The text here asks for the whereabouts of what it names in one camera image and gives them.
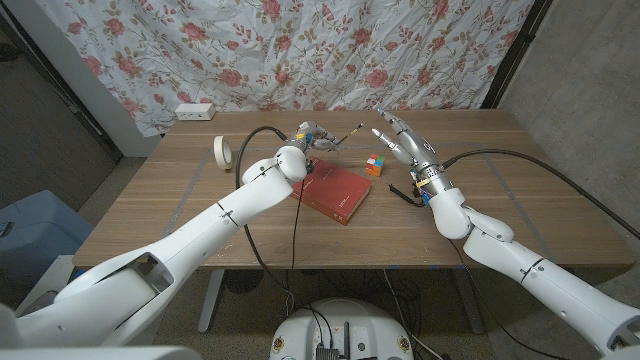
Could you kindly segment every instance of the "red book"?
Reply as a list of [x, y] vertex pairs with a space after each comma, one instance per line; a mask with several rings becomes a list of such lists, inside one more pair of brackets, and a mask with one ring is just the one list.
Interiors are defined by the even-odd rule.
[[[304, 179], [302, 202], [342, 225], [347, 225], [362, 200], [369, 194], [371, 181], [316, 157], [311, 157], [313, 173]], [[293, 184], [293, 196], [300, 197], [301, 183]]]

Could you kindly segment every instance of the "white robotic arm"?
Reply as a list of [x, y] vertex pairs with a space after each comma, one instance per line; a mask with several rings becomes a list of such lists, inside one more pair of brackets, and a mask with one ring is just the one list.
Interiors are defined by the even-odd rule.
[[87, 271], [54, 303], [18, 319], [3, 320], [2, 347], [124, 345], [167, 306], [209, 256], [251, 219], [286, 199], [307, 175], [309, 147], [336, 149], [335, 137], [304, 123], [276, 156], [251, 166], [245, 184], [171, 235]]
[[416, 186], [433, 210], [436, 227], [443, 236], [468, 236], [464, 252], [469, 257], [519, 282], [602, 355], [640, 345], [640, 334], [631, 327], [640, 320], [640, 310], [608, 297], [513, 241], [513, 231], [502, 221], [465, 206], [462, 192], [449, 181], [433, 147], [401, 119], [378, 111], [401, 144], [376, 129], [372, 130], [374, 135], [398, 161], [413, 167]]

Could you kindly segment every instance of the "floral curtain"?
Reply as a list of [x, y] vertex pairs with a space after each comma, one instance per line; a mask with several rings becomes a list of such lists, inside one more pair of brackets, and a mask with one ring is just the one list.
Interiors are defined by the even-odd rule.
[[145, 136], [218, 111], [476, 108], [533, 0], [37, 0]]

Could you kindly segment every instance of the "electrical outlet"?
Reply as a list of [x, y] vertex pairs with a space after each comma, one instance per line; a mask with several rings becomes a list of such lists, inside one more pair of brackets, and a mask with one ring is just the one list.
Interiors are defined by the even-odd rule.
[[180, 104], [176, 109], [178, 120], [211, 120], [215, 113], [213, 104]]

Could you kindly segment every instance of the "masking tape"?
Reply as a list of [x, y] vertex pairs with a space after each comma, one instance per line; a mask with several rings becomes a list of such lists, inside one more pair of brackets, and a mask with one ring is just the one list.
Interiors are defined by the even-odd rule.
[[231, 146], [229, 146], [224, 136], [216, 136], [215, 139], [213, 139], [213, 154], [216, 157], [216, 162], [220, 169], [231, 169], [233, 165]]

